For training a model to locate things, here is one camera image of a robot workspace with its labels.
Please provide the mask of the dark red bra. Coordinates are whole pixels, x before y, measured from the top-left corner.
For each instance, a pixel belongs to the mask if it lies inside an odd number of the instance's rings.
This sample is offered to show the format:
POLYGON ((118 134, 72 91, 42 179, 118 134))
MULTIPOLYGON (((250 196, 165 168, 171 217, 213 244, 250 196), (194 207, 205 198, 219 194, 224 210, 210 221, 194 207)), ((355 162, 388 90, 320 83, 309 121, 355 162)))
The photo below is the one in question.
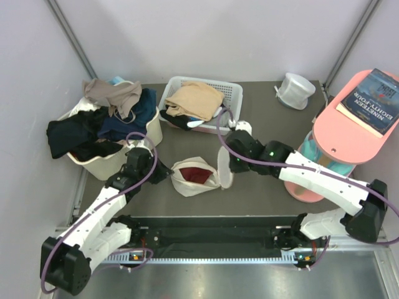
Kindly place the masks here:
POLYGON ((197 167, 181 168, 180 173, 185 181, 196 184, 205 184, 213 174, 213 172, 208 169, 197 167))

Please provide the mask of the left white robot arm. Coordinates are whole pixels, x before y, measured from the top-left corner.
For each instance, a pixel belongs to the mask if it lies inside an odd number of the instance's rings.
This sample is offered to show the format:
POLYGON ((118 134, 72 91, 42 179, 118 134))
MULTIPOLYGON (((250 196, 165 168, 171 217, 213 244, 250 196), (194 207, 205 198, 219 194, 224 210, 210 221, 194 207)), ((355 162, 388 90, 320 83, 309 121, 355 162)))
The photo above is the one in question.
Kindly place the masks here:
POLYGON ((127 161, 110 176, 89 208, 58 237, 48 237, 41 247, 40 279, 46 285, 79 294, 96 268, 123 245, 134 247, 141 232, 124 217, 112 217, 141 190, 144 183, 158 184, 173 171, 159 159, 155 150, 136 147, 127 153, 127 161))

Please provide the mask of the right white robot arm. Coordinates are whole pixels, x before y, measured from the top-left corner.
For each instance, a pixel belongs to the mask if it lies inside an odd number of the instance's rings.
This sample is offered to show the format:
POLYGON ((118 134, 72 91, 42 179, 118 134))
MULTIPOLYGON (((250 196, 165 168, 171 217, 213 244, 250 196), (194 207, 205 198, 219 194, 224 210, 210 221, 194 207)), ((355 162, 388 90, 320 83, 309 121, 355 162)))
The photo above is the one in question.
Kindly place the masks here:
POLYGON ((303 213, 291 225, 291 239, 303 247, 329 235, 348 236, 375 243, 387 212, 383 198, 387 185, 380 180, 357 181, 321 166, 279 141, 262 145, 252 137, 246 121, 229 121, 230 133, 224 148, 230 155, 232 173, 254 171, 272 176, 311 191, 337 205, 337 209, 318 214, 303 213))

